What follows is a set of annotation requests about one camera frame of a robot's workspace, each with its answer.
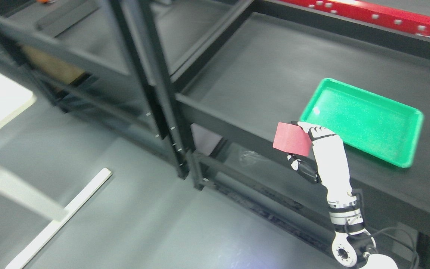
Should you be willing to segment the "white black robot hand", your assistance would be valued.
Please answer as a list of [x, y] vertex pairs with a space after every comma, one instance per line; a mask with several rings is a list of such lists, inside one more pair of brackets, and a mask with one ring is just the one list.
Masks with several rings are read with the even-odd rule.
[[330, 206], [341, 207], [354, 203], [348, 159], [343, 140], [334, 131], [305, 121], [292, 121], [301, 127], [312, 141], [312, 150], [321, 184], [327, 189]]

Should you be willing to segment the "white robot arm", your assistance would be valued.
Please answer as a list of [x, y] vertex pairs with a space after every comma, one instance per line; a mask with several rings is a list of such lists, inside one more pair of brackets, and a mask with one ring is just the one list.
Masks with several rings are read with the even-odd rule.
[[333, 257], [348, 269], [397, 269], [393, 258], [381, 254], [363, 218], [363, 191], [354, 189], [348, 203], [329, 203], [334, 227]]

